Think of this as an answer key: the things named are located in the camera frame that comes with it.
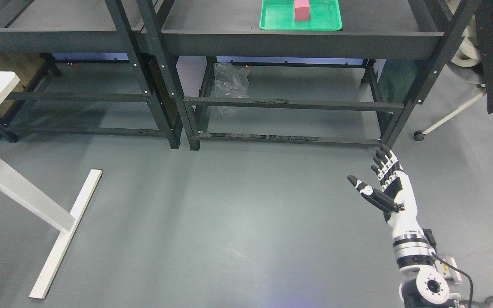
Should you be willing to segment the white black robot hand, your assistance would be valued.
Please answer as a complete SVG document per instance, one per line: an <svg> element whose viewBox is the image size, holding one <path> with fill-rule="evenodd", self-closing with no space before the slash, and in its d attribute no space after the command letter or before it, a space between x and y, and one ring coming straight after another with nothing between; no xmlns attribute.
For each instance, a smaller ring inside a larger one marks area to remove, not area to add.
<svg viewBox="0 0 493 308"><path fill-rule="evenodd" d="M396 154L387 146L381 146L373 157L372 171L381 188L375 188L353 175L347 177L356 191L371 205L379 209L385 222L391 227L392 238L422 234L417 222L417 203L407 173Z"/></svg>

